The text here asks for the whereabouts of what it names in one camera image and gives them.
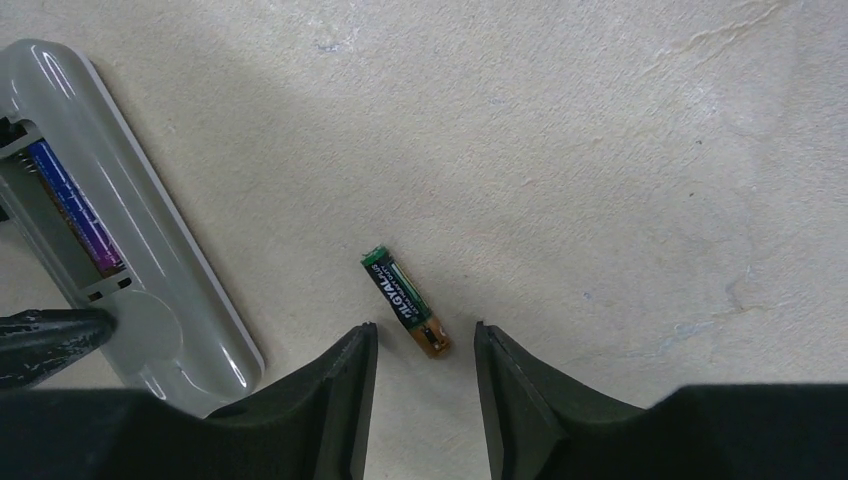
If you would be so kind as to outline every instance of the beige surface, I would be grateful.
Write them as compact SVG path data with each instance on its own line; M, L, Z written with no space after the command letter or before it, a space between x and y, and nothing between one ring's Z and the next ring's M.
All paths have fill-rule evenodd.
M0 8L2 43L92 57L268 382L381 324L369 479L485 477L477 319L643 406L689 382L848 380L844 1ZM451 358L424 358L370 284L379 242ZM8 224L0 265L0 314L61 305ZM50 384L114 381L93 356Z

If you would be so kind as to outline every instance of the battery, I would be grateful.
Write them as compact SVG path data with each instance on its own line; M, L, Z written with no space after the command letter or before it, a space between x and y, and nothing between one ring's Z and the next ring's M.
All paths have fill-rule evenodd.
M451 340L442 322L433 315L385 246L380 245L366 254L362 266L392 306L400 323L428 357L438 357L450 349Z
M118 250L47 142L35 142L26 151L60 213L72 227L100 274L107 277L123 270L124 263Z

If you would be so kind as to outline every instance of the printed brand name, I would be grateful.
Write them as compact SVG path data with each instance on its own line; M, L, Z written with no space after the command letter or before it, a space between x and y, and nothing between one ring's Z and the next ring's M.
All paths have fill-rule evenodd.
M392 274L386 272L380 265L373 265L371 267L374 272L377 274L377 278L380 281L380 288L385 292L386 297L389 301L396 307L396 310L403 315L404 318L412 318L412 315L417 312L413 312L407 302L404 301L404 297L406 297L405 293L398 291L399 288L396 284L392 282Z

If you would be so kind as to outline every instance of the gray plastic device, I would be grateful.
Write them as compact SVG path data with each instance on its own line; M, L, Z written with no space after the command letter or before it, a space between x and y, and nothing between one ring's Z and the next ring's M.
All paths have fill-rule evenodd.
M0 205L71 307L115 317L102 351L123 382L200 417L252 393L262 357L91 62L57 43L9 45L0 118L20 132L0 148ZM119 271L98 270L44 178L19 161L42 140L120 255Z

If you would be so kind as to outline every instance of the blue battery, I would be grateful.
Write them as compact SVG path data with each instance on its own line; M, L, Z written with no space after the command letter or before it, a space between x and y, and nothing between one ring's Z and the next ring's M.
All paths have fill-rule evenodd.
M47 142L33 143L27 152L100 273L107 276L121 269L123 261L112 240Z

